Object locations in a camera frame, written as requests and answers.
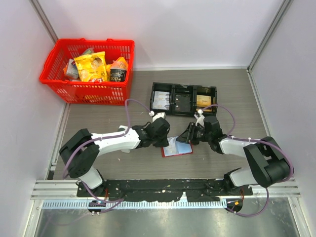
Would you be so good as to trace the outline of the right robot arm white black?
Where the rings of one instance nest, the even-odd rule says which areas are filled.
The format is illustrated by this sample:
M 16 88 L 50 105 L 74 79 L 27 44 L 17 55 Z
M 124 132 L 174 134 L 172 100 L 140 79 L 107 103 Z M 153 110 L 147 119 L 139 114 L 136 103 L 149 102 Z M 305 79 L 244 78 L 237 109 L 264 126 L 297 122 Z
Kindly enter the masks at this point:
M 176 141 L 190 145 L 209 144 L 212 151 L 222 155 L 245 158 L 248 168 L 237 168 L 224 175 L 223 189 L 229 195 L 236 194 L 242 186 L 257 184 L 267 188 L 285 181 L 293 167 L 272 137 L 263 139 L 238 139 L 223 133 L 215 116 L 199 117 L 191 122 Z

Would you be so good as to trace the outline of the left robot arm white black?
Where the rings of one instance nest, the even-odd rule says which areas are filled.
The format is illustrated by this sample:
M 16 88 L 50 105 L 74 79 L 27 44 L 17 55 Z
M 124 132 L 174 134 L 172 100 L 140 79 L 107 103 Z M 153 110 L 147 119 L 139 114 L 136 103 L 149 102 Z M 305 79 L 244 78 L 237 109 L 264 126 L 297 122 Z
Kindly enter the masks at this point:
M 93 164 L 97 157 L 107 153 L 168 146 L 167 135 L 170 124 L 165 118 L 156 118 L 152 122 L 131 128 L 120 126 L 117 132 L 107 134 L 90 133 L 88 129 L 79 130 L 59 151 L 64 162 L 63 177 L 79 179 L 88 186 L 94 196 L 105 192 L 104 180 Z

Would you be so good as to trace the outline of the red leather card holder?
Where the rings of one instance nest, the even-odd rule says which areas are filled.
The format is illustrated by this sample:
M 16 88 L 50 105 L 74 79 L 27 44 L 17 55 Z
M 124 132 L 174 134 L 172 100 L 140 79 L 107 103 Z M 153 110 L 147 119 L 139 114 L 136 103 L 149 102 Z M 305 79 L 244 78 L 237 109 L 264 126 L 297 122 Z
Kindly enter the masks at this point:
M 193 153 L 193 148 L 190 144 L 178 142 L 176 138 L 177 137 L 170 137 L 167 139 L 169 145 L 161 149 L 163 158 Z

